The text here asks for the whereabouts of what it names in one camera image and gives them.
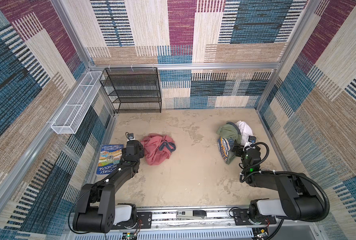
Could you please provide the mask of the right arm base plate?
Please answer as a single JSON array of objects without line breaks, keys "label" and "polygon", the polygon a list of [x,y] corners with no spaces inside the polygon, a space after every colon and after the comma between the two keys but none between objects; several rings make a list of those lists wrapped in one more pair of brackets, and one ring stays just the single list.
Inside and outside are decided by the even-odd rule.
[{"label": "right arm base plate", "polygon": [[235,208],[230,210],[230,215],[234,219],[236,226],[271,226],[277,224],[276,218],[272,216],[255,216],[254,218],[251,218],[252,215],[249,213],[248,209]]}]

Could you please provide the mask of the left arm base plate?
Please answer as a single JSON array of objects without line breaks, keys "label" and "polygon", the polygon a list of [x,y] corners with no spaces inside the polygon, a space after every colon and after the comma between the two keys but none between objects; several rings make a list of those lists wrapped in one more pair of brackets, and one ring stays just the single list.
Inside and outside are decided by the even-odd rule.
[{"label": "left arm base plate", "polygon": [[135,221],[132,222],[131,220],[129,220],[127,222],[118,223],[117,225],[114,225],[112,227],[112,230],[135,230],[139,228],[141,228],[141,230],[150,229],[152,226],[152,219],[152,212],[140,212],[137,213]]}]

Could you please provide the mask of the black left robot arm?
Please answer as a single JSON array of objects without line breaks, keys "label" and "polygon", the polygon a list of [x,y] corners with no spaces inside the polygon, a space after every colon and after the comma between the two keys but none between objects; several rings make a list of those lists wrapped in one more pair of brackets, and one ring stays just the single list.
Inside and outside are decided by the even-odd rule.
[{"label": "black left robot arm", "polygon": [[130,140],[122,149],[116,168],[104,179],[82,187],[75,203],[69,229],[76,234],[107,234],[115,224],[115,194],[140,168],[140,159],[145,155],[144,147],[137,140]]}]

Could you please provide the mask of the red cloth garment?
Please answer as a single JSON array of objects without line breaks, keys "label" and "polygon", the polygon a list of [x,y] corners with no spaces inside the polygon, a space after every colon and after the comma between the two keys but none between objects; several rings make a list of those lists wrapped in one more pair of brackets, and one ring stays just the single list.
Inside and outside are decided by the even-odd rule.
[{"label": "red cloth garment", "polygon": [[149,134],[141,140],[141,144],[149,166],[160,165],[177,149],[175,141],[168,135]]}]

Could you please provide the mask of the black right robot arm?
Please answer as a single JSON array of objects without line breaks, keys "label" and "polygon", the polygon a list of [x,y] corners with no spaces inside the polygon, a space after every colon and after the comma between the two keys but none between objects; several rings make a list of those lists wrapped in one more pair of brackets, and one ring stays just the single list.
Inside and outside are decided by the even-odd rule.
[{"label": "black right robot arm", "polygon": [[253,200],[249,205],[248,217],[252,223],[261,223],[267,216],[283,220],[319,222],[330,211],[330,202],[324,190],[302,173],[263,170],[261,164],[269,156],[261,156],[258,142],[249,146],[233,146],[231,152],[241,158],[240,183],[251,187],[277,191],[278,199]]}]

